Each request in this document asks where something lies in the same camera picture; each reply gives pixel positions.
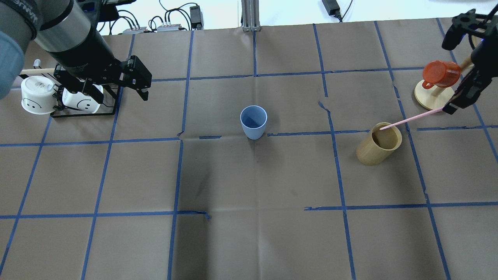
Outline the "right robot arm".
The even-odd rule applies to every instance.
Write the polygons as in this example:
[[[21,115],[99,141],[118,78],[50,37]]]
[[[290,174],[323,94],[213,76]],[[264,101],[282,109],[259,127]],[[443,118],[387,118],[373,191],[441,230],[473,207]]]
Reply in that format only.
[[[475,9],[452,18],[452,25],[447,30],[442,42],[445,50],[454,50],[465,34],[478,37],[482,41],[475,46],[470,57],[474,67],[464,76],[454,95],[443,106],[442,111],[454,114],[458,109],[473,105],[498,76],[498,17],[495,6],[487,15],[477,14]]]

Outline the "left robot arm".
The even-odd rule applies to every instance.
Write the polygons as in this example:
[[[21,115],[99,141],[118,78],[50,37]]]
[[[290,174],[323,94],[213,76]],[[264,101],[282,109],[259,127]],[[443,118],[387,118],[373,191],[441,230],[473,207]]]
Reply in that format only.
[[[82,92],[97,103],[97,85],[132,88],[148,100],[152,74],[132,55],[119,61],[75,0],[1,1],[1,98],[9,94],[34,40],[59,64],[54,76],[71,92]]]

